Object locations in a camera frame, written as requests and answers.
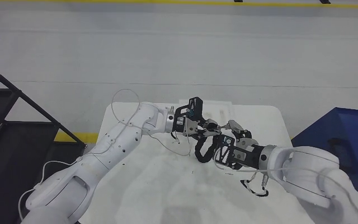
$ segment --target black metal frame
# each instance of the black metal frame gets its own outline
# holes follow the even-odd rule
[[[83,148],[85,148],[86,144],[83,143],[79,138],[77,138],[72,132],[70,132],[67,128],[65,128],[61,123],[59,123],[55,118],[53,118],[49,113],[47,113],[44,109],[42,109],[37,103],[35,103],[32,99],[30,99],[26,94],[24,94],[21,90],[19,90],[16,86],[14,86],[9,80],[3,77],[0,74],[0,82],[4,84],[11,92],[10,101],[5,107],[5,110],[2,114],[0,114],[0,124],[5,121],[5,117],[10,112],[11,108],[14,106],[15,102],[18,98],[23,99],[30,106],[32,106],[35,110],[37,110],[40,114],[50,120],[56,127],[61,129],[64,133],[69,135],[73,140],[79,143]]]

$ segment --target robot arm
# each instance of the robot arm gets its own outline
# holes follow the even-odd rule
[[[232,132],[243,133],[241,128]],[[220,135],[215,162],[237,170],[236,164],[262,170],[263,189],[267,180],[278,182],[288,193],[311,204],[335,219],[334,223],[356,223],[358,192],[347,174],[340,170],[339,159],[314,147],[280,148],[259,146],[245,136]]]
[[[157,126],[158,114],[163,121]],[[140,143],[142,135],[171,132],[172,111],[143,102],[131,120],[115,125],[86,155],[35,188],[23,223],[75,223],[90,205],[99,181]]]

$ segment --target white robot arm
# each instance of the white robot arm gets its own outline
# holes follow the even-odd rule
[[[336,156],[308,146],[259,146],[250,132],[233,120],[224,128],[231,129],[236,139],[225,135],[218,137],[215,162],[239,172],[247,171],[239,170],[242,165],[257,169],[263,173],[264,192],[267,192],[267,180],[273,179],[298,199],[321,207],[321,213],[332,217],[333,223],[357,222],[358,192],[348,175],[340,170]]]
[[[163,121],[157,126],[158,114]],[[99,181],[131,151],[142,135],[172,132],[172,111],[143,102],[131,120],[114,126],[86,155],[35,188],[26,201],[30,213],[22,223],[75,223],[90,205]]]
[[[26,201],[30,213],[22,223],[77,222],[90,205],[99,181],[140,143],[142,135],[173,131],[198,140],[195,155],[200,162],[214,158],[215,162],[232,169],[239,170],[245,165],[261,170],[264,177],[275,180],[288,193],[330,214],[336,213],[337,222],[356,223],[358,192],[339,169],[336,156],[312,147],[259,146],[251,133],[236,122],[231,120],[220,127],[211,119],[203,119],[201,112],[202,100],[198,97],[190,99],[188,105],[175,113],[173,108],[168,111],[148,102],[141,103],[130,120],[124,119],[121,121],[124,124],[114,126],[88,154],[35,188]],[[163,114],[161,122],[157,122],[159,113]],[[236,139],[223,135],[222,128],[231,129]],[[214,136],[213,145],[203,156],[200,148],[208,136]]]

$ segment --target black stand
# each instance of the black stand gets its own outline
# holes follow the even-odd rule
[[[71,163],[83,155],[86,144],[2,75],[0,82],[7,87],[0,88],[0,217],[2,223],[20,223],[18,200],[21,194],[40,181],[44,163],[51,160]],[[49,122],[5,120],[19,98]],[[60,129],[75,142],[54,142]],[[45,179],[66,167],[64,164],[48,164]],[[28,196],[22,199],[23,215],[27,212],[25,202]]]

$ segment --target white table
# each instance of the white table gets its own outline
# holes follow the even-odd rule
[[[160,106],[187,104],[158,104]],[[130,116],[137,103],[114,103],[119,118]],[[229,102],[204,101],[203,117],[220,125],[236,120],[252,132],[259,144],[291,147],[280,111],[272,106],[232,105]],[[117,123],[107,107],[99,138]],[[156,134],[166,146],[180,153],[188,150],[185,138],[172,144],[169,134]],[[207,140],[203,148],[211,144]],[[114,167],[99,183],[92,203],[81,223],[313,223],[297,199],[279,184],[268,182],[269,196],[256,197],[240,180],[251,173],[219,170],[213,161],[198,162],[192,140],[191,156],[183,157],[166,150],[157,141],[144,136],[141,144]],[[252,183],[260,190],[262,175]]]

